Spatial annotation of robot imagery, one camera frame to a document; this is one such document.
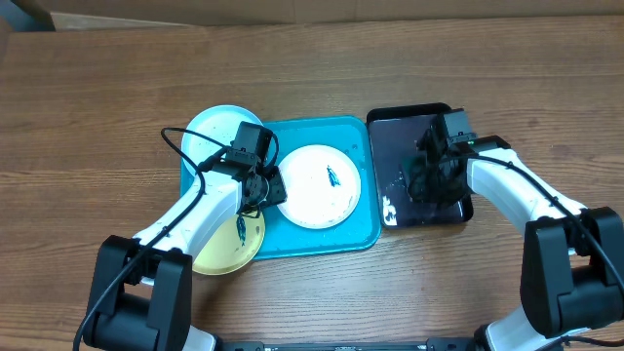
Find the white plate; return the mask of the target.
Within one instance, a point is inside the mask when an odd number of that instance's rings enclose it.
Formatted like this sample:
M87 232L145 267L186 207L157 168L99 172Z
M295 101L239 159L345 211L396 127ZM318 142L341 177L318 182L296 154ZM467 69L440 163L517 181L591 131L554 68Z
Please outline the white plate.
M299 147L280 162L279 171L287 200L278 208L298 226L326 229L338 225L355 211L360 200L360 173L354 162L334 147Z

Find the green scrubbing sponge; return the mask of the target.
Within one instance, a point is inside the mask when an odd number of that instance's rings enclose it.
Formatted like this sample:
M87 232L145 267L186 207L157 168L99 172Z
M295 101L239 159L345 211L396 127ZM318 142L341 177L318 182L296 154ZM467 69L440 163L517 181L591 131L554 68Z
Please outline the green scrubbing sponge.
M414 155L402 161L402 170L410 192L419 192L426 184L428 174L428 162L426 155Z

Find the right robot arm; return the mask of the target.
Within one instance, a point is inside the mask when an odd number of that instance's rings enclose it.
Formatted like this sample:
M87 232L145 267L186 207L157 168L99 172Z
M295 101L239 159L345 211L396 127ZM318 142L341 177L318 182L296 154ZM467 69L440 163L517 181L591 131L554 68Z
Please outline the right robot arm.
M446 208L480 195L523 235L520 306L479 327L475 350L560 350L623 318L623 220L589 209L547 184L499 136L426 132L404 163L416 203Z

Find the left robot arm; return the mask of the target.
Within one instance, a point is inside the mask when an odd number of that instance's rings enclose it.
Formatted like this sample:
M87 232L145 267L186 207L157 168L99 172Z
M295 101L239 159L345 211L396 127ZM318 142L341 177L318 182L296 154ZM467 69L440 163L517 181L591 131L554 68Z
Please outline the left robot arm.
M87 313L72 347L214 350L191 324L192 264L228 219L281 204L279 169L260 153L221 148L196 165L193 185L155 223L100 246Z

